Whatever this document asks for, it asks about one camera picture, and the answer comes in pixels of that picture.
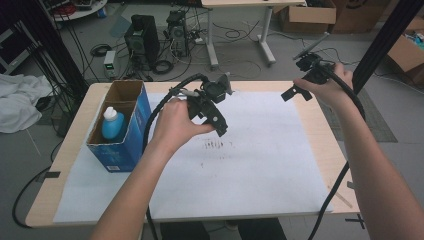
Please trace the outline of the person's right hand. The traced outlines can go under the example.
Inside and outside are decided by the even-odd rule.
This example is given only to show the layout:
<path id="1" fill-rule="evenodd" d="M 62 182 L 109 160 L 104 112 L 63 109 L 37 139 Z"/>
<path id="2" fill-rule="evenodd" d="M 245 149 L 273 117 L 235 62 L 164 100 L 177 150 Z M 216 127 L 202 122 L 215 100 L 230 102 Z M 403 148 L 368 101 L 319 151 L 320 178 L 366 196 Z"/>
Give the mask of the person's right hand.
<path id="1" fill-rule="evenodd" d="M 343 64 L 336 63 L 334 65 L 334 73 L 349 87 L 352 87 L 353 73 L 351 71 L 345 70 Z M 325 84 L 322 85 L 314 84 L 300 78 L 295 79 L 293 83 L 304 90 L 312 92 L 318 99 L 323 101 L 333 110 L 347 108 L 354 105 L 353 101 L 345 93 L 342 87 L 332 79 L 328 80 Z"/>

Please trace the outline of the white power supply unit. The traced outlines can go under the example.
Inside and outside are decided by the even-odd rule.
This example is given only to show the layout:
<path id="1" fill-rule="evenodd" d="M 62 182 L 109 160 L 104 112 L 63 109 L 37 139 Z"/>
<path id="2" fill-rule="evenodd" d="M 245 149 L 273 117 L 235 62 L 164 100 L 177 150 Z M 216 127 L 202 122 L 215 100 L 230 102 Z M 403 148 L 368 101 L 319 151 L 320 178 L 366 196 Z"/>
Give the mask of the white power supply unit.
<path id="1" fill-rule="evenodd" d="M 115 51 L 107 51 L 104 58 L 103 66 L 109 78 L 114 78 L 116 76 L 115 55 Z"/>

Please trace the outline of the white paper sheet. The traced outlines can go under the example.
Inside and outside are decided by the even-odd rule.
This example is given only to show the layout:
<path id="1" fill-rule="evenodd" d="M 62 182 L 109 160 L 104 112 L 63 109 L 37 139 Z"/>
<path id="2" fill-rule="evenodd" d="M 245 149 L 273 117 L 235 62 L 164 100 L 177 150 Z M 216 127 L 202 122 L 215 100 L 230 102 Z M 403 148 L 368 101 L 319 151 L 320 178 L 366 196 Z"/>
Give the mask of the white paper sheet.
<path id="1" fill-rule="evenodd" d="M 294 101 L 236 90 L 218 106 L 228 130 L 198 135 L 166 165 L 155 221 L 315 214 L 327 196 Z"/>

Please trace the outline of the small open cardboard box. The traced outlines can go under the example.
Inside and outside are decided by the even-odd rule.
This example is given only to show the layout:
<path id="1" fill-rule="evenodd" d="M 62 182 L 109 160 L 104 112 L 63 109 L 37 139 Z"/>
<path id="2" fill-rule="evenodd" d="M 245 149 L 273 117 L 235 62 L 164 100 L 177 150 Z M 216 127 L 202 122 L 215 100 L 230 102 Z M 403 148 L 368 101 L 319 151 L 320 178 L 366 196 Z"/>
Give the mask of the small open cardboard box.
<path id="1" fill-rule="evenodd" d="M 336 9 L 288 6 L 280 12 L 280 20 L 283 32 L 321 34 L 336 23 Z"/>

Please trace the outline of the white-legged desk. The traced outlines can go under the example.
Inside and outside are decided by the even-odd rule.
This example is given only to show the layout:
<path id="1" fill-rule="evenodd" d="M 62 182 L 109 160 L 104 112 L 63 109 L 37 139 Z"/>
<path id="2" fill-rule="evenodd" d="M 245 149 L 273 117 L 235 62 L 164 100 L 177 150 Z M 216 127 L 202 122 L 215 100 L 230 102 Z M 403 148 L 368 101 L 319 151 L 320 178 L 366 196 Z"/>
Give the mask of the white-legged desk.
<path id="1" fill-rule="evenodd" d="M 207 9 L 207 38 L 206 48 L 210 60 L 210 66 L 215 69 L 219 66 L 215 47 L 213 44 L 212 31 L 212 11 L 219 7 L 253 7 L 262 6 L 265 8 L 264 24 L 262 33 L 258 35 L 258 44 L 265 54 L 266 63 L 272 65 L 276 59 L 267 43 L 267 35 L 269 31 L 270 21 L 275 6 L 291 6 L 302 4 L 304 0 L 201 0 L 202 6 Z"/>

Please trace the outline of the black metal stand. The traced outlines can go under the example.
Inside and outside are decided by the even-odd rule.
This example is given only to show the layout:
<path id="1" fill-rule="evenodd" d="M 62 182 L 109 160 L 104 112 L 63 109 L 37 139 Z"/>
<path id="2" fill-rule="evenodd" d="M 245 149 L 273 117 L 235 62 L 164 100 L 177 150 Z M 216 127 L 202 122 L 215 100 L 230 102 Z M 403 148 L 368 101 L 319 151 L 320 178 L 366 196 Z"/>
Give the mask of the black metal stand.
<path id="1" fill-rule="evenodd" d="M 424 0 L 399 0 L 353 72 L 355 94 L 362 90 L 380 62 L 423 6 Z"/>
<path id="2" fill-rule="evenodd" d="M 74 97 L 82 99 L 88 91 L 85 79 L 39 0 L 31 1 L 33 3 L 34 22 L 36 23 L 35 29 L 39 40 L 64 77 Z"/>

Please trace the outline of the white cloth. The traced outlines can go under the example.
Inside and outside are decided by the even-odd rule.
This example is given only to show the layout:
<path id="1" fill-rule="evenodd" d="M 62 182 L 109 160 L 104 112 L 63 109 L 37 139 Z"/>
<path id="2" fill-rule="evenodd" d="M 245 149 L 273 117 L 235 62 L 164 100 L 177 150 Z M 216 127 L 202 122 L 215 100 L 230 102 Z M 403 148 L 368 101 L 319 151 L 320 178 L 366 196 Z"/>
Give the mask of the white cloth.
<path id="1" fill-rule="evenodd" d="M 45 76 L 0 74 L 0 133 L 15 133 L 35 124 L 42 116 L 37 102 L 51 93 Z"/>

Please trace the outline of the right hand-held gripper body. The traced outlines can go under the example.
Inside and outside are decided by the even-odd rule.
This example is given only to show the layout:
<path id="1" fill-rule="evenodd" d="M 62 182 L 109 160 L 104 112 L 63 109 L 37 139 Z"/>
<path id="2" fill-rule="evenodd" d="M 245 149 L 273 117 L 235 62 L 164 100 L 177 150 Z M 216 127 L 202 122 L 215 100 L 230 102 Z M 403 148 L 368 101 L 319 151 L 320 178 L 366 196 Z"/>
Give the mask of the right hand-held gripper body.
<path id="1" fill-rule="evenodd" d="M 334 70 L 334 65 L 325 62 L 322 57 L 313 52 L 313 48 L 328 36 L 329 33 L 325 32 L 322 37 L 305 47 L 299 54 L 293 57 L 296 66 L 306 73 L 304 79 L 319 85 L 325 84 L 328 81 Z"/>

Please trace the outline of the person's left hand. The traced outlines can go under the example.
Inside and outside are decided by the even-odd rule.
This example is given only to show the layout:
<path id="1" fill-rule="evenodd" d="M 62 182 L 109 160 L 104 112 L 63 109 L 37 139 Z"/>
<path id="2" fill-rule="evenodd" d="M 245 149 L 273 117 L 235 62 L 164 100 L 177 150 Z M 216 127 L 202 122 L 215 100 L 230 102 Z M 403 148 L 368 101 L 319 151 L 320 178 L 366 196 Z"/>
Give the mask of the person's left hand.
<path id="1" fill-rule="evenodd" d="M 174 97 L 160 111 L 149 145 L 172 156 L 192 137 L 213 130 L 211 124 L 193 123 L 188 115 L 188 102 Z"/>

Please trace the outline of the cardboard box with blue contents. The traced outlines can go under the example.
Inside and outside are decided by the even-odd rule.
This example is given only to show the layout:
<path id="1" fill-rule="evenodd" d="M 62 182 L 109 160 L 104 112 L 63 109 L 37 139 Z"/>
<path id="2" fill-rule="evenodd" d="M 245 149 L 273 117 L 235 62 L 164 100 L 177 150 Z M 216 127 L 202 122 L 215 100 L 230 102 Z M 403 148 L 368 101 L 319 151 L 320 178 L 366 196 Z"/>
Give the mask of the cardboard box with blue contents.
<path id="1" fill-rule="evenodd" d="M 405 72 L 424 64 L 424 17 L 415 17 L 388 56 Z"/>

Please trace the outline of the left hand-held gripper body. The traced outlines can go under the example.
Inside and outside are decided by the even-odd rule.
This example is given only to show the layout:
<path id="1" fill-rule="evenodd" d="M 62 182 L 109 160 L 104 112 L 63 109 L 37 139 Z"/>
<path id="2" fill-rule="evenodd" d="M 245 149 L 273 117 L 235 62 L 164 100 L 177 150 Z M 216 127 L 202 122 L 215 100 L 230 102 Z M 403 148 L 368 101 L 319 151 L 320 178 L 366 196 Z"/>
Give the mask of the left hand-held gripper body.
<path id="1" fill-rule="evenodd" d="M 199 89 L 188 90 L 185 86 L 195 80 L 200 80 Z M 216 104 L 222 102 L 226 95 L 233 93 L 228 78 L 228 73 L 221 75 L 216 81 L 210 81 L 203 74 L 195 74 L 180 82 L 170 92 L 176 96 L 183 94 L 187 97 L 189 118 L 193 119 L 206 117 L 208 120 L 222 120 L 222 114 L 216 107 Z"/>

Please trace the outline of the blue bottle with white cap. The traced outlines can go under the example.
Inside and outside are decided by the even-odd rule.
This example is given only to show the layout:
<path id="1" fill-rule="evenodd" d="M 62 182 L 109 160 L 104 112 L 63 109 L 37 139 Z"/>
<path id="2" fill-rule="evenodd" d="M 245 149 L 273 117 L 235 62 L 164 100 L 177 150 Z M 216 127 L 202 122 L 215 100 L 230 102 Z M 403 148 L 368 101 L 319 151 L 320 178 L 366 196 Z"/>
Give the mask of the blue bottle with white cap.
<path id="1" fill-rule="evenodd" d="M 102 136 L 109 142 L 121 142 L 126 129 L 124 115 L 110 106 L 104 111 L 103 117 Z"/>

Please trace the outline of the small black computer tower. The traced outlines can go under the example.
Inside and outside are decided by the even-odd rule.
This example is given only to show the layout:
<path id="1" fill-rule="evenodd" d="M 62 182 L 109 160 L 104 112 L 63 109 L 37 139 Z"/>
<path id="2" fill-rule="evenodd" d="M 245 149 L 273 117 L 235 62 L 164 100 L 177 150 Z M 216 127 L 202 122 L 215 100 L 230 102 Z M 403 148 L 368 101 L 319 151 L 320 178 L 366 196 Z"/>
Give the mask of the small black computer tower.
<path id="1" fill-rule="evenodd" d="M 186 30 L 186 12 L 175 10 L 166 19 L 168 35 L 171 40 L 171 51 L 177 57 L 188 56 L 188 36 Z"/>

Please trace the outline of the round white table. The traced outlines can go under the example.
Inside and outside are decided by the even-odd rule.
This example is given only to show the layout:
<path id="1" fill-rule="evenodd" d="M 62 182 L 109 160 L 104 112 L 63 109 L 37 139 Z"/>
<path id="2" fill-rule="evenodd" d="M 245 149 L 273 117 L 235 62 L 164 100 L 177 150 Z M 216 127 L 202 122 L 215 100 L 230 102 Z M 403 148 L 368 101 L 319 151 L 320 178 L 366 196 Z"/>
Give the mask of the round white table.
<path id="1" fill-rule="evenodd" d="M 108 0 L 69 0 L 52 11 L 55 21 L 68 21 L 82 18 L 102 10 Z"/>

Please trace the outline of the grey floor mat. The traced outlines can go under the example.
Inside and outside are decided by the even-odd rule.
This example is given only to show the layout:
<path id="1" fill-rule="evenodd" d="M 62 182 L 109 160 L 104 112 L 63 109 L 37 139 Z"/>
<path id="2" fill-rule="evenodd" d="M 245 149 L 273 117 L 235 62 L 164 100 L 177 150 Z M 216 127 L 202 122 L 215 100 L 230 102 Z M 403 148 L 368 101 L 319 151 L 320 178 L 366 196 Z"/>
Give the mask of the grey floor mat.
<path id="1" fill-rule="evenodd" d="M 358 98 L 364 108 L 366 123 L 369 129 L 371 130 L 373 136 L 377 142 L 388 142 L 388 143 L 397 143 L 398 140 L 393 134 L 392 130 L 389 128 L 388 124 L 384 120 L 383 116 L 375 106 L 373 100 L 370 98 L 369 94 L 365 89 L 361 90 L 358 94 Z M 321 100 L 318 101 L 325 118 L 333 132 L 337 141 L 343 141 L 342 130 L 340 124 L 336 118 L 336 115 L 330 107 L 328 107 Z"/>

